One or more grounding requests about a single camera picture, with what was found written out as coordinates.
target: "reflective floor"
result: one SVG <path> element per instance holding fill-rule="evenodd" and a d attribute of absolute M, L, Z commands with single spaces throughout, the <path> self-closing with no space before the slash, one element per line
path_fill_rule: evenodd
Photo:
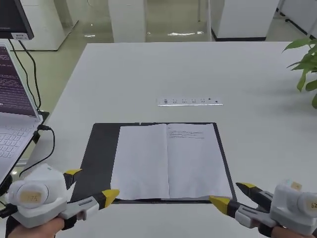
<path fill-rule="evenodd" d="M 38 66 L 39 88 L 44 111 L 54 110 L 86 44 L 113 42 L 107 1 L 78 0 L 78 2 L 82 6 L 81 19 L 60 49 L 57 52 L 31 52 Z M 202 11 L 202 20 L 198 22 L 197 9 L 195 0 L 148 0 L 147 41 L 207 41 L 206 16 Z M 274 19 L 267 41 L 293 41 L 304 36 L 283 19 Z M 32 62 L 24 53 L 20 52 L 18 55 L 32 78 Z M 28 158 L 33 148 L 34 145 L 31 145 L 23 158 Z M 16 168 L 13 171 L 14 179 L 18 179 L 17 174 L 20 170 L 21 168 Z"/>

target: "white paper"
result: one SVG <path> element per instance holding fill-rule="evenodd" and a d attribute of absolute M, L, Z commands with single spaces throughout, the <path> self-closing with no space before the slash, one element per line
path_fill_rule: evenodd
<path fill-rule="evenodd" d="M 169 198 L 166 124 L 121 127 L 111 188 L 119 199 Z"/>
<path fill-rule="evenodd" d="M 167 125 L 170 198 L 231 197 L 213 124 Z"/>

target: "label sticker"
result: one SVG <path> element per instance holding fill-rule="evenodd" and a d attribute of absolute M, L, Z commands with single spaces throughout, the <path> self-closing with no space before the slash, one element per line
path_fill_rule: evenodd
<path fill-rule="evenodd" d="M 42 194 L 40 192 L 23 191 L 20 194 L 20 202 L 26 203 L 40 203 Z"/>
<path fill-rule="evenodd" d="M 317 211 L 317 201 L 307 201 L 307 209 L 311 211 Z"/>
<path fill-rule="evenodd" d="M 29 39 L 28 34 L 26 33 L 11 33 L 11 35 L 13 39 L 17 41 L 25 41 Z"/>
<path fill-rule="evenodd" d="M 291 185 L 291 188 L 297 190 L 297 191 L 300 191 L 302 189 L 302 185 L 297 183 L 297 182 L 293 182 L 292 185 Z"/>

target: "power strip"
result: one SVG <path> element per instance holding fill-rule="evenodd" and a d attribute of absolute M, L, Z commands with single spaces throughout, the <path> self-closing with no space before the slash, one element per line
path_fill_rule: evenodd
<path fill-rule="evenodd" d="M 199 98 L 188 98 L 188 97 L 177 97 L 177 98 L 158 98 L 157 103 L 159 107 L 170 107 L 170 106 L 223 106 L 218 99 L 211 97 L 199 97 Z"/>

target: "white cabinet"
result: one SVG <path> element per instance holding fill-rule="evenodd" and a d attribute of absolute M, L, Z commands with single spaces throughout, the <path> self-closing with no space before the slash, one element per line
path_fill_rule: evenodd
<path fill-rule="evenodd" d="M 290 20 L 308 32 L 317 19 L 316 0 L 285 0 L 281 10 Z M 317 26 L 313 30 L 317 37 Z"/>

